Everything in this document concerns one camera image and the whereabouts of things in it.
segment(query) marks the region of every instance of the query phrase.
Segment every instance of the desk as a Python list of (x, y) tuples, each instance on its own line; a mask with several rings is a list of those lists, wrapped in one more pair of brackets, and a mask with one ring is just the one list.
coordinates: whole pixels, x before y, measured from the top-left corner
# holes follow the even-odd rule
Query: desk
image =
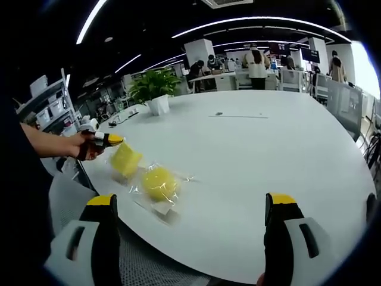
[(355, 142), (317, 101), (294, 92), (207, 92), (170, 98), (170, 108), (154, 117), (139, 106), (137, 116), (101, 131), (125, 136), (147, 162), (195, 175), (182, 183), (173, 225), (111, 179), (112, 149), (83, 162), (96, 190), (117, 194), (120, 219), (146, 242), (211, 276), (256, 283), (265, 270), (265, 194), (284, 192), (327, 231), (339, 260), (352, 250), (375, 188)]
[[(228, 72), (222, 74), (211, 74), (208, 76), (197, 77), (196, 79), (192, 79), (189, 82), (196, 82), (198, 80), (206, 80), (206, 79), (214, 79), (216, 81), (217, 91), (233, 91), (238, 90), (243, 86), (245, 89), (251, 89), (251, 81), (248, 77), (249, 70), (248, 69), (240, 69), (239, 72)], [(277, 80), (275, 78), (275, 74), (272, 70), (267, 70), (267, 78), (266, 78), (266, 89), (267, 90), (275, 90), (277, 87)]]
[(236, 73), (221, 73), (221, 74), (210, 74), (208, 76), (197, 77), (189, 82), (196, 82), (198, 80), (214, 79), (216, 81), (217, 91), (232, 91), (236, 89), (235, 83)]

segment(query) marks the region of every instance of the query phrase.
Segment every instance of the green plant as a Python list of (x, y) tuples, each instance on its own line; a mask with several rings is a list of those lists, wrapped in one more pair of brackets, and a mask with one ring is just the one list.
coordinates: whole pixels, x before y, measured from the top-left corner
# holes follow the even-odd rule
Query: green plant
[(130, 95), (137, 103), (144, 104), (162, 95), (173, 95), (180, 80), (169, 69), (149, 70), (144, 77), (135, 80)]

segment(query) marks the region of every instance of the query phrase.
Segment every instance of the white flower pot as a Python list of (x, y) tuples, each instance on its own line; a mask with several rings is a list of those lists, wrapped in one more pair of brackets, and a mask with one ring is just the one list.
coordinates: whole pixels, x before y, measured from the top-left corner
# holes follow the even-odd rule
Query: white flower pot
[(161, 97), (147, 101), (149, 109), (153, 115), (162, 115), (169, 112), (168, 95), (162, 95)]

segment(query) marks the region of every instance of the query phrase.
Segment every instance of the hand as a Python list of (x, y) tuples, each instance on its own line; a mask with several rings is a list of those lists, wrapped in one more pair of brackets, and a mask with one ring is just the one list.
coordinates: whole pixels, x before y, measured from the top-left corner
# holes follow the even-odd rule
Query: hand
[(104, 152), (104, 147), (100, 147), (92, 143), (93, 134), (82, 134), (81, 132), (68, 138), (69, 156), (78, 158), (81, 148), (87, 148), (85, 160), (94, 160), (98, 155)]

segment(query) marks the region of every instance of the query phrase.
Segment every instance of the yellow sponge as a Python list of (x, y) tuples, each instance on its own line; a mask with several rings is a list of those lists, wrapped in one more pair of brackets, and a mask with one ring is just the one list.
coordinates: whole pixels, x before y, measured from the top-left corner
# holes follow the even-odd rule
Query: yellow sponge
[(172, 197), (177, 183), (171, 172), (157, 167), (142, 175), (142, 185), (152, 199), (162, 201)]
[(129, 177), (137, 171), (141, 158), (141, 153), (134, 152), (125, 142), (122, 142), (111, 158), (111, 165), (123, 176)]

